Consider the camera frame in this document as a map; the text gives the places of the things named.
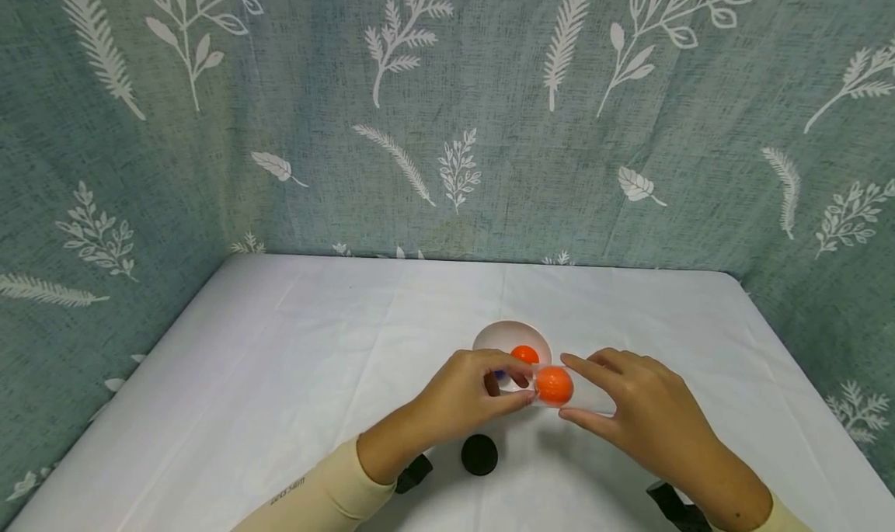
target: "orange ball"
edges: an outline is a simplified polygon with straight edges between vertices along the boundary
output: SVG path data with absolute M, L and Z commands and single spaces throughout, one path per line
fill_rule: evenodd
M 538 371 L 535 388 L 538 389 L 541 401 L 554 408 L 559 408 L 572 400 L 572 392 L 575 391 L 575 385 L 572 384 L 572 378 L 566 373 L 566 369 L 555 366 L 544 367 Z
M 509 354 L 513 357 L 516 357 L 517 360 L 523 360 L 525 363 L 541 362 L 541 357 L 538 356 L 538 352 L 535 351 L 535 348 L 526 346 L 525 344 L 513 348 L 513 351 L 511 351 Z

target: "fabric backdrop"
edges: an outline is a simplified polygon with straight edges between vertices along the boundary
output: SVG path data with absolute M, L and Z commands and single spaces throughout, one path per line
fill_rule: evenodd
M 2 0 L 0 526 L 234 252 L 731 273 L 893 489 L 892 1 Z

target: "beige sleeve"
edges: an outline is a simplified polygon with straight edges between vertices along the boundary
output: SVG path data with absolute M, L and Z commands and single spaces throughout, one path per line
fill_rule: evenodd
M 350 532 L 395 491 L 360 467 L 357 437 L 348 440 L 234 528 L 233 532 Z
M 806 526 L 796 515 L 789 512 L 789 509 L 771 492 L 771 498 L 774 502 L 771 515 L 768 516 L 767 522 L 755 528 L 753 532 L 811 532 L 811 528 Z M 715 532 L 723 532 L 719 528 L 712 527 Z

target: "left hand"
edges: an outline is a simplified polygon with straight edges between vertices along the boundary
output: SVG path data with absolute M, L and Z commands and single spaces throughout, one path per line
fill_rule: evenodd
M 450 359 L 408 404 L 424 443 L 436 445 L 459 439 L 491 419 L 511 414 L 535 400 L 533 391 L 500 395 L 496 371 L 528 386 L 529 363 L 498 349 L 454 351 Z
M 528 386 L 531 366 L 503 351 L 454 351 L 410 403 L 396 409 L 357 439 L 360 466 L 378 484 L 390 484 L 420 452 L 467 436 L 491 419 L 535 400 L 533 391 L 501 395 L 496 371 Z

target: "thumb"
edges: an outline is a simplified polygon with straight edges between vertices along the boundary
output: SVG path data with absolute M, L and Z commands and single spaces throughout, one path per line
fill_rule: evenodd
M 584 409 L 564 408 L 559 410 L 559 418 L 571 421 L 573 424 L 586 429 L 601 439 L 606 439 L 616 444 L 618 435 L 618 422 L 607 416 L 594 414 Z
M 508 395 L 487 398 L 488 413 L 491 419 L 506 416 L 528 406 L 535 401 L 534 391 L 516 391 Z

